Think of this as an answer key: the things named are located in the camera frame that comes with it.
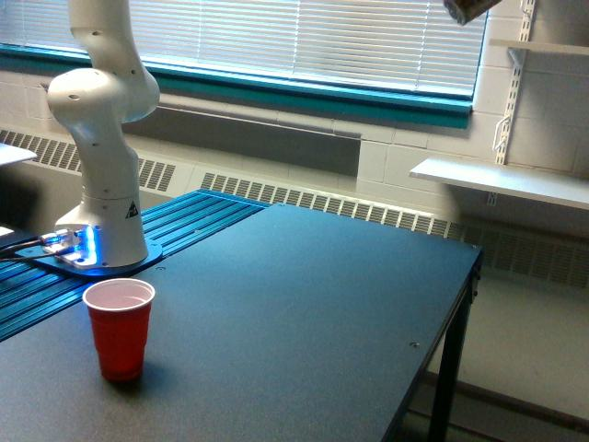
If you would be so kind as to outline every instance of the heater vent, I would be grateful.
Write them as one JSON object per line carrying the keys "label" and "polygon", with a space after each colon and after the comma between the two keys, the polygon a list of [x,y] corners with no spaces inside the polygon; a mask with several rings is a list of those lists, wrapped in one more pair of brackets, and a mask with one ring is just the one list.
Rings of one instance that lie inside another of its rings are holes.
{"label": "heater vent", "polygon": [[[37,154],[32,161],[52,169],[81,172],[82,163],[75,145],[30,134],[0,131],[0,143],[28,149]],[[165,192],[174,176],[176,166],[139,158],[139,187]]]}
{"label": "heater vent", "polygon": [[202,187],[264,203],[298,205],[463,241],[485,249],[486,266],[581,288],[587,287],[589,283],[589,249],[581,242],[467,226],[403,207],[374,204],[366,200],[309,189],[287,189],[275,184],[228,178],[215,173],[204,175]]}

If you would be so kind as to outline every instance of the blue extrusion platform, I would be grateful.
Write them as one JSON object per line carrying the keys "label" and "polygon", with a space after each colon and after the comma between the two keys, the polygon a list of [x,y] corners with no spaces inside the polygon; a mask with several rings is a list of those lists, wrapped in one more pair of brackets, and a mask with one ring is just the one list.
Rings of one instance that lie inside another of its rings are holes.
{"label": "blue extrusion platform", "polygon": [[[145,238],[164,259],[229,227],[267,204],[197,191],[143,211]],[[0,342],[80,301],[87,279],[32,263],[0,263]]]}

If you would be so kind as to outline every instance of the black cable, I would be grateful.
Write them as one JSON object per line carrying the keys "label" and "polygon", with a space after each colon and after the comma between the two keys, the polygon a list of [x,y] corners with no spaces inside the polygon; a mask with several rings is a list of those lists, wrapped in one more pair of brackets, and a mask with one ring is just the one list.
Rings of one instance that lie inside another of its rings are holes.
{"label": "black cable", "polygon": [[7,253],[14,253],[15,251],[19,251],[22,249],[27,249],[29,247],[38,246],[41,244],[40,239],[33,239],[32,241],[21,242],[19,244],[13,244],[12,246],[4,247],[0,250],[0,255],[5,255]]}
{"label": "black cable", "polygon": [[31,260],[37,260],[39,258],[49,258],[50,256],[58,256],[61,255],[62,253],[59,252],[54,252],[54,253],[45,253],[44,255],[34,255],[34,256],[23,256],[23,257],[14,257],[14,258],[0,258],[0,262],[9,262],[9,261],[31,261]]}
{"label": "black cable", "polygon": [[51,256],[60,256],[66,255],[67,253],[72,253],[74,251],[74,247],[68,247],[67,249],[54,251],[52,253],[45,253],[43,255],[34,255],[34,256],[23,256],[23,257],[14,257],[14,258],[0,258],[0,262],[23,262],[23,261],[31,261],[31,260],[38,260],[40,258],[49,258]]}

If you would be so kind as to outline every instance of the table leg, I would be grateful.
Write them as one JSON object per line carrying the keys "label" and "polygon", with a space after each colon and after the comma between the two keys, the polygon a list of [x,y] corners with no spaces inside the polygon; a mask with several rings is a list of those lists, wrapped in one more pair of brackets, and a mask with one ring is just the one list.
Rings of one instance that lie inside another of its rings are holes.
{"label": "table leg", "polygon": [[467,292],[463,296],[458,311],[445,333],[444,352],[442,353],[442,363],[440,364],[440,373],[435,388],[428,442],[445,441],[460,367],[462,346],[467,330],[468,314],[472,303],[472,283],[468,285],[466,290]]}

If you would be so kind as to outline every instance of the blue led light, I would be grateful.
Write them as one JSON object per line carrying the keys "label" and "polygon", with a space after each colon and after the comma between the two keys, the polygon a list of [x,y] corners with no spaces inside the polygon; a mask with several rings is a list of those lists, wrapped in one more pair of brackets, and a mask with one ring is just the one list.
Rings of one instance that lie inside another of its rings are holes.
{"label": "blue led light", "polygon": [[96,263],[98,261],[98,255],[96,252],[96,238],[94,235],[94,229],[92,226],[86,227],[86,251],[87,251],[87,260],[92,263]]}

